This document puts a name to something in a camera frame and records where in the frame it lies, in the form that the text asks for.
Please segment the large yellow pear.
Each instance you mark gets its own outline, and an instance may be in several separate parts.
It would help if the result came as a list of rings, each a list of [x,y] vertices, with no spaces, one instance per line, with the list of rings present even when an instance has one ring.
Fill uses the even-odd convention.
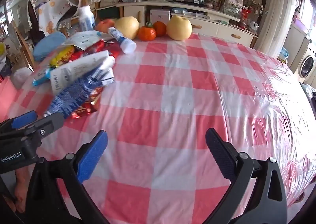
[[[166,34],[173,40],[186,40],[192,34],[192,25],[189,19],[173,16],[166,25]]]

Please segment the white blue drink bottle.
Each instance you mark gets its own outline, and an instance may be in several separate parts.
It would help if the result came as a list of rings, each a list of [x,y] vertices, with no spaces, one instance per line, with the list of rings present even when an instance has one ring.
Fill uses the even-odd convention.
[[[95,28],[95,18],[90,6],[81,6],[78,9],[78,19],[81,31],[91,31]]]

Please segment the white curtain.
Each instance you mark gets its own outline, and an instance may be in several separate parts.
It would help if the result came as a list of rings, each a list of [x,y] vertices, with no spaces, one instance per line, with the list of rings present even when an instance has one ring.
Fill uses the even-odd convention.
[[[276,59],[284,45],[298,0],[267,0],[254,48]]]

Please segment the white washing machine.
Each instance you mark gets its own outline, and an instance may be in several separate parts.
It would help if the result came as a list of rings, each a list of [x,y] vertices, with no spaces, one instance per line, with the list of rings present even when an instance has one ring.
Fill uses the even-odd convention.
[[[298,65],[299,82],[304,83],[315,69],[315,50],[309,46]]]

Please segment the blue snack wrapper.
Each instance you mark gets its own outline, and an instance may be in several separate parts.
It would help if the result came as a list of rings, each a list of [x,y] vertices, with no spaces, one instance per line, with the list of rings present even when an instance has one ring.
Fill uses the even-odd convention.
[[[64,119],[68,118],[72,112],[88,99],[92,91],[101,84],[106,72],[106,70],[95,68],[76,79],[71,85],[62,89],[55,96],[43,116],[47,117],[59,112],[63,115]]]

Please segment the white cushioned stool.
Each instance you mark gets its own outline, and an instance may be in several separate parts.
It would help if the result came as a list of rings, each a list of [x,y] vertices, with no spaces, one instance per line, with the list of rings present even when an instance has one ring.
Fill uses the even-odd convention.
[[[11,79],[15,88],[20,89],[32,73],[33,72],[28,67],[17,69]]]

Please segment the red snack wrapper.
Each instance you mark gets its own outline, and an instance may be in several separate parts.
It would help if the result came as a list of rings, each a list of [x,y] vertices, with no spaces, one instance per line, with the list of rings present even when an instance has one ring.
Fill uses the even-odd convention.
[[[73,53],[70,56],[69,61],[72,62],[83,56],[87,56],[93,53],[98,53],[101,51],[109,51],[109,55],[113,56],[114,58],[118,57],[118,55],[121,53],[119,44],[114,39],[111,39],[108,41],[100,40],[83,51],[80,50]]]

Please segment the pink storage box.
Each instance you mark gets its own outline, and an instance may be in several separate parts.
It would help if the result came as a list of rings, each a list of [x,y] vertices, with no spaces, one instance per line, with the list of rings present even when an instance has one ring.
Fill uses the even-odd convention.
[[[169,9],[151,9],[150,10],[150,22],[152,24],[158,21],[164,24],[168,24],[169,20],[170,20]]]

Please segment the white paper wrapper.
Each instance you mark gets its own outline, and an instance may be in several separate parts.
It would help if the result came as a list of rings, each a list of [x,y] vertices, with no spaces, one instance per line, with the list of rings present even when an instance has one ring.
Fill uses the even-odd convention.
[[[83,56],[53,69],[50,72],[53,95],[57,95],[76,79],[101,66],[103,63],[105,63],[105,67],[103,68],[105,71],[113,67],[115,63],[115,58],[109,55],[108,50]]]

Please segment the yellow snack wrapper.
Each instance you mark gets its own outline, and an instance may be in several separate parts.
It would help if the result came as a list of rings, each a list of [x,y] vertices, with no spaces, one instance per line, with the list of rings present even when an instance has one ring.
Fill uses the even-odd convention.
[[[51,59],[49,63],[50,67],[57,68],[67,63],[74,52],[75,47],[73,45],[67,45],[64,49],[57,53],[54,58]]]

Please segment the orange tangerine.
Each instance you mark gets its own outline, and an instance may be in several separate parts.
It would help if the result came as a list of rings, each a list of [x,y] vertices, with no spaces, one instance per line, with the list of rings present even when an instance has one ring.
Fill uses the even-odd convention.
[[[156,30],[151,27],[143,26],[138,31],[138,38],[142,41],[153,41],[156,38]]]
[[[156,31],[156,36],[157,37],[162,37],[166,35],[166,24],[161,22],[161,21],[156,21],[153,24],[153,27]]]

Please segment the small white yogurt bottle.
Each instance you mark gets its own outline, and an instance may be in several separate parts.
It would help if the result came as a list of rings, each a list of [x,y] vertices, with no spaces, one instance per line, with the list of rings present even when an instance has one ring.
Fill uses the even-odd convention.
[[[125,54],[131,54],[137,48],[137,44],[133,40],[124,37],[124,35],[115,27],[109,27],[108,34],[119,43],[121,50]]]

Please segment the blue cushioned stool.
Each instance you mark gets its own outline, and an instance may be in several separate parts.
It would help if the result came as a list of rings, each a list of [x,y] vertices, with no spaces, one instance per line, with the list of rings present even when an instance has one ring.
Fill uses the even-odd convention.
[[[40,40],[34,50],[33,57],[37,62],[44,60],[53,50],[66,41],[66,36],[57,31]]]

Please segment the white orange patterned cloth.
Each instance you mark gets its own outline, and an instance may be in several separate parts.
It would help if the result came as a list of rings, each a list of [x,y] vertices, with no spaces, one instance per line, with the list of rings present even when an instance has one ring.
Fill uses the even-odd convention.
[[[39,8],[38,22],[39,30],[43,31],[45,36],[55,32],[57,23],[70,9],[67,0],[51,0]]]

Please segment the red white checkered tablecloth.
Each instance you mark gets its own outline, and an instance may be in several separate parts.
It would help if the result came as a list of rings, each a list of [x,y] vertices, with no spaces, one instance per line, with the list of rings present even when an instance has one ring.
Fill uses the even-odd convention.
[[[288,205],[315,177],[315,117],[278,60],[204,35],[162,37],[119,55],[114,76],[95,113],[68,119],[38,149],[60,159],[107,132],[84,187],[111,223],[202,223],[230,184],[209,128],[253,159],[275,157]]]

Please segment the silver foil bag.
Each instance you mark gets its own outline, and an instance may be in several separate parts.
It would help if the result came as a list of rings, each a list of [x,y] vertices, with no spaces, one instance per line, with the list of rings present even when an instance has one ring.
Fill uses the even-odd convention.
[[[67,38],[61,45],[73,45],[81,50],[86,50],[88,47],[97,43],[100,40],[109,41],[113,39],[109,34],[100,31],[81,31]]]

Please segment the cream tv cabinet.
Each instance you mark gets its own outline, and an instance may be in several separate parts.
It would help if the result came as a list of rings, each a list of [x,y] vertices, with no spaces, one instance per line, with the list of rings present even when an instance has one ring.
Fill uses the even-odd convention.
[[[140,25],[152,17],[153,9],[168,10],[170,16],[190,20],[193,32],[234,41],[246,47],[254,47],[258,35],[239,27],[239,18],[213,8],[190,5],[193,0],[143,0],[141,2],[117,3],[121,17],[133,16]]]

